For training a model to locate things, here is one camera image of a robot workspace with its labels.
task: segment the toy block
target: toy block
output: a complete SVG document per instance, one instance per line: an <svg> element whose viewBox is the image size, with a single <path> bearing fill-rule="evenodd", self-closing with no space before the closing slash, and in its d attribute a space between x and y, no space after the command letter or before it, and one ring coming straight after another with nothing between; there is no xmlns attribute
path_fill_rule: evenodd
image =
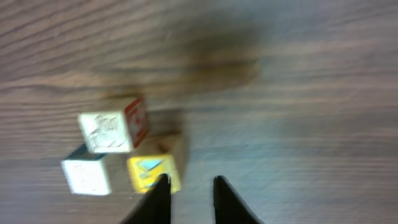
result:
<svg viewBox="0 0 398 224"><path fill-rule="evenodd" d="M149 131L142 97L114 99L80 113L78 122L91 153L129 153Z"/></svg>
<svg viewBox="0 0 398 224"><path fill-rule="evenodd" d="M85 144L61 165L73 194L108 195L128 176L121 155L90 154Z"/></svg>
<svg viewBox="0 0 398 224"><path fill-rule="evenodd" d="M134 189L145 193L157 182L160 174L171 178L172 193L181 190L188 160L188 147L182 134L147 138L127 160Z"/></svg>

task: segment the wood grain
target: wood grain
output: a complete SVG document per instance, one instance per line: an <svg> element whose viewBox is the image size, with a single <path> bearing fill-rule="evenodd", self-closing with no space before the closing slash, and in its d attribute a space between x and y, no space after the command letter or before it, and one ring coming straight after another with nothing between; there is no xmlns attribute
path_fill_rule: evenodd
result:
<svg viewBox="0 0 398 224"><path fill-rule="evenodd" d="M117 223L141 198L69 193L76 115L144 94L191 160L174 223L225 175L268 224L397 223L395 0L0 2L1 223Z"/></svg>

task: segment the yellow block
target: yellow block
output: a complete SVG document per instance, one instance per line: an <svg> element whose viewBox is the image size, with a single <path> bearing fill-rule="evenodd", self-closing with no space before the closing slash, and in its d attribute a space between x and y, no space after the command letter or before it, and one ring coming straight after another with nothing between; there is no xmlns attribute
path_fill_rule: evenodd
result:
<svg viewBox="0 0 398 224"><path fill-rule="evenodd" d="M151 189L160 174L171 177L172 194L179 191L181 183L174 164L173 156L169 154L132 157L127 162L133 186L139 193Z"/></svg>

